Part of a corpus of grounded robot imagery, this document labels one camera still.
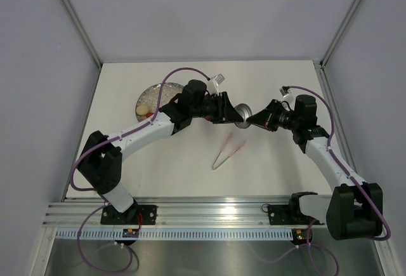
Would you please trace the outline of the silver tin lid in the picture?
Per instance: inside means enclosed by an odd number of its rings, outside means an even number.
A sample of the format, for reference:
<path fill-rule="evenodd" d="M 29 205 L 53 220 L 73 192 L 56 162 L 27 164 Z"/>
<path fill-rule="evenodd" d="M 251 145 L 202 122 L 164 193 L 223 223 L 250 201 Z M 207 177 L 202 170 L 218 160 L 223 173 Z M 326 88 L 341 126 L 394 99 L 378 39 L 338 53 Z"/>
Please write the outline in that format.
<path fill-rule="evenodd" d="M 247 119 L 252 116 L 252 110 L 251 108 L 245 104 L 245 103 L 240 103 L 235 107 L 235 110 L 237 113 L 241 116 L 243 119 L 242 122 L 236 122 L 235 125 L 239 129 L 247 129 L 250 126 L 250 123 L 247 122 Z"/>

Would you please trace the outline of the beige dumpling toy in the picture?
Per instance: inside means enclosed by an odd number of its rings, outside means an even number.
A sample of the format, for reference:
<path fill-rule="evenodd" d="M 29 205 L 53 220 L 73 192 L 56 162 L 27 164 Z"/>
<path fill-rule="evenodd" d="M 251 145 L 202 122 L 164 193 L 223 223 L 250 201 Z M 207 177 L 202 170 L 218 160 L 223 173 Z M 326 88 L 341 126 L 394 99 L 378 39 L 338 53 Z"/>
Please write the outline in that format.
<path fill-rule="evenodd" d="M 138 115 L 147 115 L 150 112 L 150 108 L 148 105 L 141 104 L 136 107 L 136 113 Z"/>

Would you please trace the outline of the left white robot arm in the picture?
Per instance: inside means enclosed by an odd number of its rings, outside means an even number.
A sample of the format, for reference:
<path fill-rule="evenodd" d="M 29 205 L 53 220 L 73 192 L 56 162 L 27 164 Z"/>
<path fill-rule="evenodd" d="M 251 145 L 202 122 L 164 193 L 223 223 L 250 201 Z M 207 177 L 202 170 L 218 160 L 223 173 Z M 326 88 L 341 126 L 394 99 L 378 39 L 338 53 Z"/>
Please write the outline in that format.
<path fill-rule="evenodd" d="M 76 168 L 96 193 L 114 207 L 115 217 L 121 223 L 132 223 L 137 216 L 136 201 L 121 182 L 122 163 L 143 147 L 187 128 L 194 118 L 213 124 L 244 122 L 227 93 L 210 94 L 204 82 L 191 80 L 181 93 L 132 128 L 112 135 L 92 133 Z"/>

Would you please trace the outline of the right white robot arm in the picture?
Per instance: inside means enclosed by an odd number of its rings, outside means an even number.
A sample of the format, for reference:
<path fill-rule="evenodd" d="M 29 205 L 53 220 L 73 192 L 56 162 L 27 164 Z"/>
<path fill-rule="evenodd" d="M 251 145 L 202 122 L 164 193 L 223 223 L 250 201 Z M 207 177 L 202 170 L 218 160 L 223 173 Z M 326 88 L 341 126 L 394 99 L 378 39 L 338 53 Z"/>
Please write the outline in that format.
<path fill-rule="evenodd" d="M 294 109 L 272 100 L 247 121 L 271 132 L 289 130 L 294 143 L 318 167 L 332 190 L 330 199 L 315 192 L 292 194 L 288 215 L 293 222 L 302 223 L 310 217 L 327 225 L 336 240 L 375 239 L 383 232 L 383 191 L 378 184 L 367 183 L 335 153 L 331 134 L 317 120 L 315 97 L 299 95 Z"/>

